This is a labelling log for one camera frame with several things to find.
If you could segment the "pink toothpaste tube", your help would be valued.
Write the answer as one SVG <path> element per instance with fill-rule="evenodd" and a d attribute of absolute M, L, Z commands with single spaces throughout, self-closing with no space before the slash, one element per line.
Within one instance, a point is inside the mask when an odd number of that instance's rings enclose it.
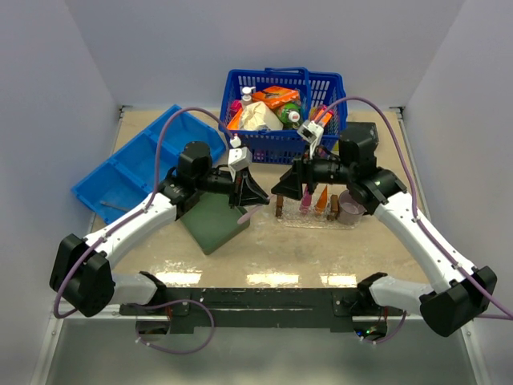
<path fill-rule="evenodd" d="M 310 206 L 312 202 L 312 195 L 309 193 L 308 189 L 306 188 L 303 192 L 303 197 L 301 198 L 301 202 L 299 205 L 299 213 L 301 215 L 306 215 L 309 212 Z"/>

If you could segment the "clear glass tray wooden handles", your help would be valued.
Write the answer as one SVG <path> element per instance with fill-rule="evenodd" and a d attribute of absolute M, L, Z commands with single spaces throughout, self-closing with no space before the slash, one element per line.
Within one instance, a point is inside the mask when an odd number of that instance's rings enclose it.
<path fill-rule="evenodd" d="M 279 196 L 275 204 L 275 217 L 282 225 L 298 229 L 355 229 L 359 226 L 362 220 L 355 226 L 343 225 L 337 220 L 339 214 L 338 197 L 340 194 L 328 193 L 328 204 L 325 212 L 317 216 L 313 209 L 320 195 L 320 193 L 312 195 L 311 206 L 306 215 L 299 213 L 301 200 L 294 201 Z"/>

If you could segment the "orange toothpaste tube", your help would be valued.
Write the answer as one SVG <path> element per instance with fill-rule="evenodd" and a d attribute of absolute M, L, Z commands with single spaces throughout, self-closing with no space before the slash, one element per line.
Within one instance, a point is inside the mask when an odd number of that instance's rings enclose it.
<path fill-rule="evenodd" d="M 325 212 L 325 209 L 328 204 L 328 187 L 325 186 L 324 189 L 321 192 L 321 195 L 319 196 L 316 204 L 314 205 L 314 213 L 317 216 L 322 215 Z"/>

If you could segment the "purple translucent cup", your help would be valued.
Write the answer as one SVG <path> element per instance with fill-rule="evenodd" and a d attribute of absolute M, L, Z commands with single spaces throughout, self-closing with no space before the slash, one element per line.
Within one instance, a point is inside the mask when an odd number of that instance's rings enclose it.
<path fill-rule="evenodd" d="M 337 220 L 347 226 L 357 225 L 366 213 L 366 209 L 350 196 L 348 190 L 339 195 L 338 208 Z"/>

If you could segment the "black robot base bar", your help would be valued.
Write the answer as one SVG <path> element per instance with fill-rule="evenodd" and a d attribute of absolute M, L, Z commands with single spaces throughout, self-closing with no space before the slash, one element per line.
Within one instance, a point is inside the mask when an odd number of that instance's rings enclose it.
<path fill-rule="evenodd" d="M 207 314 L 186 299 L 206 306 L 219 328 L 327 329 L 376 339 L 386 335 L 391 316 L 402 315 L 400 310 L 366 303 L 355 288 L 167 288 L 158 291 L 150 304 L 177 300 L 170 308 L 146 310 L 122 305 L 120 313 L 162 317 L 171 323 L 169 331 L 173 334 L 211 326 Z"/>

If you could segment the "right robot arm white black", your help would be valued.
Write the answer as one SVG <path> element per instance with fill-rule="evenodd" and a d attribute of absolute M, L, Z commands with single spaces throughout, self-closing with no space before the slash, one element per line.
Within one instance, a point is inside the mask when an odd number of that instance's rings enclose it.
<path fill-rule="evenodd" d="M 301 200 L 318 184 L 343 184 L 354 201 L 375 216 L 406 247 L 429 282 L 405 282 L 376 273 L 361 281 L 359 310 L 374 315 L 393 307 L 420 315 L 442 337 L 477 318 L 489 306 L 497 276 L 465 258 L 418 210 L 416 197 L 390 170 L 379 167 L 375 139 L 365 131 L 347 130 L 334 156 L 321 146 L 321 126 L 306 122 L 297 130 L 309 149 L 293 159 L 272 192 Z"/>

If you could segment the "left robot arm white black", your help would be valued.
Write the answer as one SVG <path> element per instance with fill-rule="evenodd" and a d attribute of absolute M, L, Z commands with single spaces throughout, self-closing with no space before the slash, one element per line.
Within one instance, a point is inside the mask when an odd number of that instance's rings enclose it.
<path fill-rule="evenodd" d="M 226 170 L 221 170 L 212 165 L 206 143 L 191 142 L 180 153 L 178 164 L 140 204 L 94 233 L 62 239 L 50 276 L 56 293 L 55 317 L 64 316 L 59 311 L 62 300 L 86 317 L 109 305 L 135 305 L 147 314 L 160 313 L 166 305 L 161 281 L 144 272 L 115 275 L 113 268 L 149 235 L 178 221 L 203 193 L 225 195 L 231 208 L 268 204 L 268 195 L 250 174 L 251 163 L 248 148 L 233 148 Z"/>

